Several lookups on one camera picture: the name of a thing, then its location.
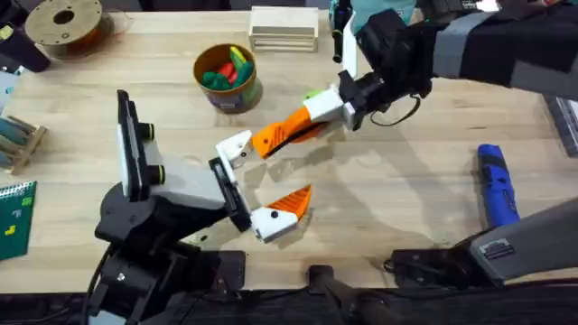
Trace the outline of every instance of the blue object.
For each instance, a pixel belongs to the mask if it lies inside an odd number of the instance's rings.
[[[486,207],[488,226],[494,228],[517,222],[520,216],[502,151],[497,145],[482,144],[478,147],[478,159],[481,195]]]

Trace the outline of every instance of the stack of wooden blocks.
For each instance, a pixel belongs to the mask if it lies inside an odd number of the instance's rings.
[[[317,51],[319,9],[253,6],[249,26],[252,51]]]
[[[14,116],[0,117],[0,167],[17,174],[30,158],[47,129],[33,126]]]

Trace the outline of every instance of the black mount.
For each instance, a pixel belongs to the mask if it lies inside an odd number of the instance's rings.
[[[392,311],[375,291],[354,289],[333,277],[329,265],[312,265],[307,271],[310,294],[325,294],[337,309],[341,324],[416,325],[409,318]]]
[[[228,208],[195,209],[156,196],[130,202],[115,185],[100,206],[96,237],[113,248],[89,299],[89,313],[110,311],[126,324],[162,312],[179,292],[229,294],[245,281],[245,253],[201,252],[179,240],[229,216]]]
[[[492,282],[470,254],[469,237],[449,249],[397,249],[384,263],[398,287],[468,289],[500,286]]]

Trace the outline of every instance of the wooden stand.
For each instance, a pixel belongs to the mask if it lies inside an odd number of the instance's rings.
[[[319,10],[253,6],[249,26],[251,51],[317,51]]]
[[[12,161],[12,166],[6,168],[7,173],[18,174],[22,168],[28,164],[34,151],[40,144],[42,138],[48,131],[44,126],[33,126],[18,119],[14,116],[9,116],[7,119],[11,124],[17,126],[20,130],[26,133],[26,143],[23,146],[18,144],[10,144],[8,140],[3,137],[0,143],[0,151],[3,151]]]

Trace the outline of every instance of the green block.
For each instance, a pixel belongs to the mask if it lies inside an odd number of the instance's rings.
[[[233,88],[239,87],[245,83],[249,78],[251,78],[251,74],[253,73],[253,62],[247,61],[241,67],[241,70],[237,71],[237,80],[235,80],[235,84],[233,84]]]
[[[212,90],[229,90],[227,77],[217,72],[205,72],[202,74],[202,85]]]
[[[0,260],[26,255],[36,181],[0,189]]]

